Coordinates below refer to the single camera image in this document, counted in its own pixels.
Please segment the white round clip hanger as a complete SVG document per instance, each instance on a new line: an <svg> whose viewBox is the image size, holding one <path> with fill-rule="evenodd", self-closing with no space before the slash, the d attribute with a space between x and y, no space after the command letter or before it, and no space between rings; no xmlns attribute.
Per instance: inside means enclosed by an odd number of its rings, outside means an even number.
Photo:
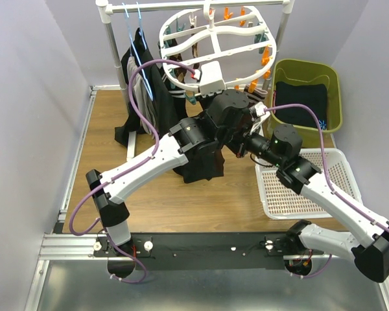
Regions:
<svg viewBox="0 0 389 311"><path fill-rule="evenodd" d="M264 57L265 61L262 63L262 68L250 76L228 82L225 81L226 89L239 84L252 82L260 76L266 74L272 68L277 54L276 39L273 37L265 20L256 7L245 6L244 8L249 10L248 14L241 14L238 17L223 19L222 21L216 22L214 9L216 6L237 6L238 3L233 1L223 1L221 3L216 1L191 1L186 4L188 5L188 8L178 12L166 20L159 31L160 55L163 60L163 69L167 78L174 85L188 91L199 92L198 82L192 78L192 75L195 73L195 70L193 69L194 63L199 62L201 66L205 63L218 61L220 58L226 58L236 54L254 51L256 49L264 49L264 51L270 52L268 56ZM207 21L206 25L199 27L195 26L182 31L167 32L167 28L173 21L178 20L182 16L191 16L199 10L203 11L204 18ZM228 50L223 50L220 47L219 37L221 35L255 36L259 34L265 40ZM182 62L176 62L169 59L170 56L182 53L187 49L190 49L193 44L204 39L209 39L211 41L213 48L212 53L205 56L199 56L198 58L191 58ZM176 67L182 67L187 70L184 84L180 83L173 76L173 69Z"/></svg>

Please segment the brown striped sock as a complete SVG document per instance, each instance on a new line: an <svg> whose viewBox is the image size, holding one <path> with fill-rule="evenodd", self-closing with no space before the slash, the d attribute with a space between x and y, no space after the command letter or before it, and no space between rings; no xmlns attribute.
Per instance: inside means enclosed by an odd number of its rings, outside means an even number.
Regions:
<svg viewBox="0 0 389 311"><path fill-rule="evenodd" d="M267 90L264 90L255 84L246 84L244 87L244 93L248 97L250 105L255 105L259 102L265 102L265 98L268 95Z"/></svg>

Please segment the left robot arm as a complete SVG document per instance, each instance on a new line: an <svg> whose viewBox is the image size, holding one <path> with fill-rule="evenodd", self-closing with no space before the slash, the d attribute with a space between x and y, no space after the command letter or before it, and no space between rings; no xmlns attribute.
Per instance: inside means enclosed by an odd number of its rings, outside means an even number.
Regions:
<svg viewBox="0 0 389 311"><path fill-rule="evenodd" d="M86 177L100 220L110 236L108 247L117 256L130 251L132 235L126 199L152 179L173 169L185 183L211 180L224 174L222 147L236 134L251 134L268 117L263 102L251 104L246 93L227 89L207 100L194 117L184 118L155 143L123 165Z"/></svg>

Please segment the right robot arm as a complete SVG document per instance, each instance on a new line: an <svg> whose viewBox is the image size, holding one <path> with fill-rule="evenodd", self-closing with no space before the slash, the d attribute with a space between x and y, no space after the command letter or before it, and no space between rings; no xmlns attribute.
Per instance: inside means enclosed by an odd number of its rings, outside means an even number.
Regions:
<svg viewBox="0 0 389 311"><path fill-rule="evenodd" d="M286 248L322 251L354 262L374 282L389 276L389 220L376 214L331 182L328 172L300 155L302 139L291 125L278 126L271 139L245 135L248 152L277 167L283 186L311 200L347 230L333 231L301 220L286 234Z"/></svg>

